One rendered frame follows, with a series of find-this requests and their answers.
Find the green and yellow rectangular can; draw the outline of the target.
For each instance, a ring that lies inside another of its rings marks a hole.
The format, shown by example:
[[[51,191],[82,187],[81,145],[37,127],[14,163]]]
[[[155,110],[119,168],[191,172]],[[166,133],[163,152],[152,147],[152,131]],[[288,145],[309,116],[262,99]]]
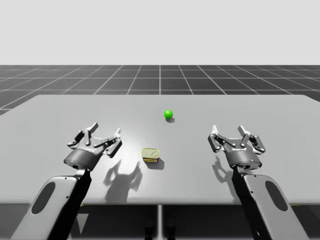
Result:
[[[143,148],[141,151],[142,159],[145,163],[157,163],[160,151],[156,148]]]

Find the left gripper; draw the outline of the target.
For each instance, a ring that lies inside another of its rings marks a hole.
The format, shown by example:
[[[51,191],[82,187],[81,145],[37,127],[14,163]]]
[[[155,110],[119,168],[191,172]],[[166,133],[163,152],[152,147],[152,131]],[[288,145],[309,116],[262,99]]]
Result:
[[[85,146],[91,144],[92,134],[99,127],[95,122],[92,126],[85,129],[80,129],[72,141],[67,143],[67,146],[72,151],[64,158],[63,163],[77,170],[92,171],[99,162],[102,154],[113,158],[120,147],[122,146],[121,129],[118,128],[114,135],[105,139],[98,139],[93,147],[78,147],[82,139]]]

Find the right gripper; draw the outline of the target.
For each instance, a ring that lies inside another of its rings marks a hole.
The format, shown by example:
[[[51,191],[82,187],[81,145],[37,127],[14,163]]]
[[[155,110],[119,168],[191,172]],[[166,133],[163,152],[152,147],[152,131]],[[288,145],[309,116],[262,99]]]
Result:
[[[258,158],[266,152],[266,148],[258,135],[251,134],[240,125],[237,128],[242,139],[230,139],[219,134],[216,125],[212,126],[211,133],[208,136],[209,144],[214,153],[223,151],[229,166],[233,169],[241,167],[243,169],[259,169],[262,162]]]

